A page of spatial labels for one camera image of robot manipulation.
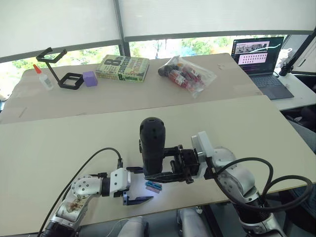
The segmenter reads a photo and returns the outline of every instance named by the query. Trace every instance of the white window blind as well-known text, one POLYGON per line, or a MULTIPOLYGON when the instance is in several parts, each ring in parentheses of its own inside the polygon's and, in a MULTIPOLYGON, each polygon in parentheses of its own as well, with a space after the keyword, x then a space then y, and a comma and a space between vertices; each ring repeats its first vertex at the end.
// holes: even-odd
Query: white window blind
POLYGON ((126 41, 191 33, 308 34, 316 26, 315 0, 119 0, 119 3, 126 41))
POLYGON ((113 0, 0 0, 0 58, 102 41, 119 42, 113 0))

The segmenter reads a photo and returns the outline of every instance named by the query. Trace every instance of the window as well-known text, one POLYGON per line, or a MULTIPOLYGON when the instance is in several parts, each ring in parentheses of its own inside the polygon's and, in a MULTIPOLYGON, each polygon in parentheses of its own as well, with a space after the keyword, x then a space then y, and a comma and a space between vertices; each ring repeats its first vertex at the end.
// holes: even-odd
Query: window
MULTIPOLYGON (((51 64, 51 66, 59 67, 66 65, 101 63, 102 59, 107 54, 119 55, 119 47, 117 45, 112 45, 70 51, 56 64, 51 64)), ((50 54, 47 58, 54 58, 56 55, 57 54, 50 54)), ((47 67, 45 63, 38 62, 35 57, 0 63, 0 100, 8 98, 15 85, 20 81, 24 71, 33 69, 33 64, 38 65, 40 68, 47 67)))
POLYGON ((149 59, 170 58, 174 55, 194 56, 214 53, 231 53, 235 39, 276 37, 286 35, 249 35, 249 36, 222 36, 188 39, 159 39, 149 41, 130 42, 132 57, 149 59))

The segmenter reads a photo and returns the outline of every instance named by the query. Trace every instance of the black stand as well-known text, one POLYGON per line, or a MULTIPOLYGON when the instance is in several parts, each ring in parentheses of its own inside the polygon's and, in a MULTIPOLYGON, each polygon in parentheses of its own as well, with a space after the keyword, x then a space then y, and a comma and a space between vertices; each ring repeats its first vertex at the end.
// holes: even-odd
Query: black stand
POLYGON ((49 63, 57 63, 66 53, 67 51, 64 49, 60 54, 58 54, 54 59, 48 59, 45 58, 45 55, 52 52, 52 48, 49 47, 47 49, 45 49, 42 53, 40 53, 40 55, 38 55, 36 57, 36 59, 39 62, 45 62, 47 67, 49 68, 50 72, 53 74, 53 76, 55 77, 55 79, 57 80, 58 85, 61 88, 66 88, 66 89, 71 89, 71 90, 77 90, 81 84, 83 83, 83 76, 82 74, 77 74, 77 73, 67 73, 63 76, 63 78, 61 78, 61 80, 58 78, 58 76, 56 75, 56 73, 54 72, 54 70, 52 69, 52 67, 50 66, 49 63), (65 82, 67 80, 75 80, 75 84, 74 85, 70 85, 70 84, 66 84, 65 82))
POLYGON ((286 76, 286 74, 290 73, 293 70, 293 68, 294 68, 293 64, 296 61, 296 58, 295 58, 294 62, 291 62, 291 61, 288 64, 284 63, 284 65, 281 68, 281 71, 278 73, 280 76, 282 76, 282 77, 286 76))

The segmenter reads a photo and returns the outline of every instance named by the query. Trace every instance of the orange cap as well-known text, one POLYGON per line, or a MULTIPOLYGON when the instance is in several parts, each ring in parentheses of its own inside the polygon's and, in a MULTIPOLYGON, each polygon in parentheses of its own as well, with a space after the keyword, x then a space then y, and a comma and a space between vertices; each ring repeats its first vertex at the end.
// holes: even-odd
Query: orange cap
POLYGON ((35 68, 35 71, 37 72, 37 74, 41 74, 41 70, 38 68, 38 66, 33 64, 33 67, 35 68))

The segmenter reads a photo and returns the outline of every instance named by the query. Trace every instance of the laptop keyboard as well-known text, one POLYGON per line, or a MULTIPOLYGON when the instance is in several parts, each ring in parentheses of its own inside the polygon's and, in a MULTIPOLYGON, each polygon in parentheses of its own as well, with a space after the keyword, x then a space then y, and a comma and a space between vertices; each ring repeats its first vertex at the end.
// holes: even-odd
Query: laptop keyboard
POLYGON ((267 86, 279 86, 282 83, 273 75, 251 77, 258 88, 267 86))

